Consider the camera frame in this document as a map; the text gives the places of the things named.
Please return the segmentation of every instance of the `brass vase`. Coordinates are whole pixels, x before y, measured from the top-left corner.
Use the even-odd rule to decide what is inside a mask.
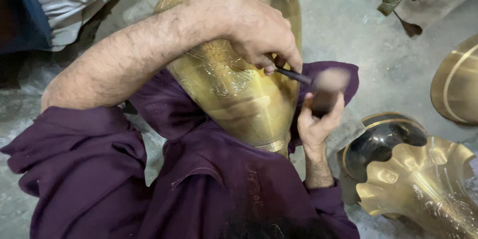
[[[478,34],[463,41],[443,60],[433,77],[431,98],[443,117],[478,124]]]
[[[475,157],[440,137],[424,146],[399,144],[388,161],[367,166],[367,182],[357,184],[359,204],[373,216],[406,216],[436,238],[476,239],[478,207],[463,187]]]
[[[161,12],[185,0],[159,0]],[[292,24],[301,48],[299,0],[261,0]],[[229,134],[242,142],[287,156],[299,85],[281,74],[265,76],[227,40],[199,45],[168,65],[189,96]]]

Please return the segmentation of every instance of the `purple shirt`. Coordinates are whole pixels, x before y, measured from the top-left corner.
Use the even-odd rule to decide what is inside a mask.
[[[332,66],[351,71],[348,103],[358,89],[358,67],[317,62],[304,64],[303,73],[314,76]],[[301,86],[290,152],[301,143],[296,120],[307,90]],[[10,169],[25,173],[21,189],[40,198],[32,238],[217,238],[233,212],[298,224],[320,218],[338,238],[359,237],[338,181],[306,189],[286,158],[229,136],[167,70],[130,101],[168,139],[164,165],[150,187],[141,134],[119,108],[48,108],[2,148],[11,155]]]

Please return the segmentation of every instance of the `embroidery on shirt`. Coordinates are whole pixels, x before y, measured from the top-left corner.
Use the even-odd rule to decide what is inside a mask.
[[[254,183],[254,189],[249,190],[249,194],[252,196],[253,206],[252,206],[252,211],[254,212],[254,216],[258,220],[262,220],[261,217],[259,216],[259,208],[264,206],[264,202],[260,198],[260,185],[259,182],[257,181],[257,171],[254,171],[253,169],[250,168],[251,163],[246,163],[244,167],[246,170],[249,172],[249,177],[248,181],[251,181]]]

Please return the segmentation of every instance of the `gray floor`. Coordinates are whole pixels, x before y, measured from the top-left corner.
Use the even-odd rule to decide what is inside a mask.
[[[442,118],[430,102],[434,72],[461,41],[478,33],[478,0],[468,0],[421,36],[410,39],[396,16],[376,10],[381,0],[300,0],[305,62],[336,60],[360,67],[360,88],[349,104],[358,117],[396,111],[421,122],[432,135],[464,142],[477,152],[477,128],[457,126]],[[136,22],[152,12],[157,0],[119,0],[101,23],[97,40]],[[87,47],[70,50],[75,57]],[[61,63],[30,59],[21,71],[21,89],[0,91],[0,146],[8,144],[39,114],[40,95],[47,82],[61,70]],[[162,164],[158,154],[164,139],[139,116],[130,118],[143,132],[148,150],[147,179],[150,182]],[[0,237],[28,237],[29,221],[36,199],[17,187],[7,156],[0,155]],[[473,162],[475,174],[478,163]],[[467,181],[476,200],[478,179]],[[353,189],[344,188],[344,193]],[[429,238],[407,220],[371,217],[359,205],[347,205],[347,213],[363,238]]]

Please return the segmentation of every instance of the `black hair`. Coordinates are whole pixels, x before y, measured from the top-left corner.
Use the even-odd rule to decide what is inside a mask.
[[[310,218],[303,225],[288,218],[255,221],[233,218],[221,233],[221,239],[334,239],[337,236],[320,218]]]

